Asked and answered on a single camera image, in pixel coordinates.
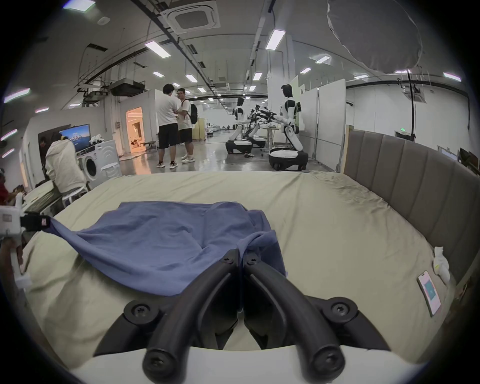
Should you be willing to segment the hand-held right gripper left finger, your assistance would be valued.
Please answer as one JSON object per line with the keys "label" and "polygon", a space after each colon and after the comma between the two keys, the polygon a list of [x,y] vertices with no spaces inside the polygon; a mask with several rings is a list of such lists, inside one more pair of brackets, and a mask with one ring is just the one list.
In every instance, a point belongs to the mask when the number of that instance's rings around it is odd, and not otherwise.
{"label": "hand-held right gripper left finger", "polygon": [[130,301],[93,356],[146,349],[141,362],[145,376],[178,381],[191,346],[221,350],[237,325],[240,264],[239,250],[228,250],[180,294]]}

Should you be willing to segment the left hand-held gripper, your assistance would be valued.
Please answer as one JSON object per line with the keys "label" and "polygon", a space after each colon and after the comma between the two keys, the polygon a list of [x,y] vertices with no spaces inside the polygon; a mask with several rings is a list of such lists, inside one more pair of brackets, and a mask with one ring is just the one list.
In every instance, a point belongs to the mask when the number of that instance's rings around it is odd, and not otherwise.
{"label": "left hand-held gripper", "polygon": [[10,249],[10,264],[13,271],[15,284],[19,290],[25,290],[31,286],[28,274],[21,271],[22,262],[17,257],[17,248],[22,246],[24,231],[45,231],[51,226],[51,217],[39,213],[25,213],[23,211],[23,195],[15,196],[14,205],[0,207],[0,237],[12,240],[13,247]]}

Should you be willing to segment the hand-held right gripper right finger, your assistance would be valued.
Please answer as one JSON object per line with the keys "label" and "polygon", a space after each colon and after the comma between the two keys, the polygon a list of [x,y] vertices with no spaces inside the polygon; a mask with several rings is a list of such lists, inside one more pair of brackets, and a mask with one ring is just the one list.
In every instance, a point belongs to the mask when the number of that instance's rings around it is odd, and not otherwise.
{"label": "hand-held right gripper right finger", "polygon": [[295,345],[309,381],[332,381],[346,365],[341,345],[390,351],[372,322],[346,297],[304,295],[254,252],[242,261],[245,326],[262,350]]}

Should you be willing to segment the person's left hand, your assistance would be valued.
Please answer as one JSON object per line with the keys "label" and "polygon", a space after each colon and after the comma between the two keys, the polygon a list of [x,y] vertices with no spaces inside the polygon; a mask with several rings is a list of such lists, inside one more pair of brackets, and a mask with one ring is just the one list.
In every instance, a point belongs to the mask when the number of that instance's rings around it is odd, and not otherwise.
{"label": "person's left hand", "polygon": [[23,247],[18,244],[15,239],[5,237],[1,241],[0,249],[0,275],[2,279],[6,279],[13,275],[11,262],[11,251],[16,252],[16,258],[19,265],[23,264]]}

